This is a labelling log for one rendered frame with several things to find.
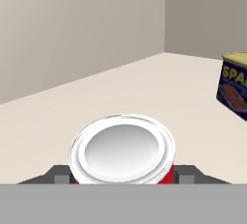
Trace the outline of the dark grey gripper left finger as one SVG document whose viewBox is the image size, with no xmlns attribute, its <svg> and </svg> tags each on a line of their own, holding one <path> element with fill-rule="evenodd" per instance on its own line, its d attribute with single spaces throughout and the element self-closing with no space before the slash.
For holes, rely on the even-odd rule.
<svg viewBox="0 0 247 224">
<path fill-rule="evenodd" d="M 77 180 L 67 165 L 54 165 L 45 174 L 24 181 L 37 184 L 74 184 Z"/>
</svg>

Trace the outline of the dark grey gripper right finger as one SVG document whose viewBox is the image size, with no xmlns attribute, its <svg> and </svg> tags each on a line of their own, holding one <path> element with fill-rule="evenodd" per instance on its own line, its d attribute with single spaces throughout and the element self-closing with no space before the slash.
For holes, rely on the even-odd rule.
<svg viewBox="0 0 247 224">
<path fill-rule="evenodd" d="M 223 184 L 225 181 L 219 180 L 209 175 L 205 175 L 195 165 L 175 165 L 173 183 L 178 184 Z"/>
</svg>

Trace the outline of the red can with white lid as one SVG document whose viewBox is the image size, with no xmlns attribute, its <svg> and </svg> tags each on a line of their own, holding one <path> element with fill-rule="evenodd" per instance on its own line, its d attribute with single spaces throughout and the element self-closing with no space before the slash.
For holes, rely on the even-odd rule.
<svg viewBox="0 0 247 224">
<path fill-rule="evenodd" d="M 69 148 L 69 169 L 80 184 L 158 184 L 173 180 L 176 146 L 167 127 L 136 114 L 100 118 Z"/>
</svg>

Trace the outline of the blue and yellow meat tin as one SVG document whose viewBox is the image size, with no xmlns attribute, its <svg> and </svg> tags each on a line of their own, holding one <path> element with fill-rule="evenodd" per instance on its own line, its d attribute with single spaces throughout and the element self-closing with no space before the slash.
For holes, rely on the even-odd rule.
<svg viewBox="0 0 247 224">
<path fill-rule="evenodd" d="M 216 98 L 247 122 L 247 52 L 232 52 L 222 58 Z"/>
</svg>

